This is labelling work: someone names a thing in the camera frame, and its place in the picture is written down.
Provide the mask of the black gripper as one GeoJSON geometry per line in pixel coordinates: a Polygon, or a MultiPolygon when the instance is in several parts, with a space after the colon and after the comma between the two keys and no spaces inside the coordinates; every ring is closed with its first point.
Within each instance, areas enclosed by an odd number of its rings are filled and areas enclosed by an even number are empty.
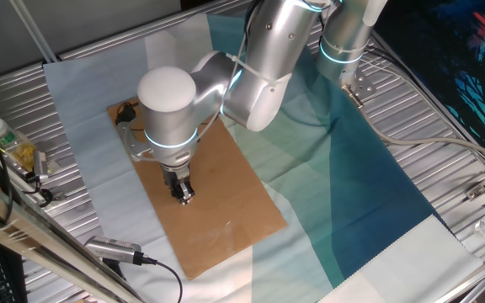
{"type": "Polygon", "coordinates": [[[169,187],[170,194],[182,205],[187,205],[195,196],[190,184],[189,165],[170,167],[162,164],[161,169],[164,183],[169,187]]]}

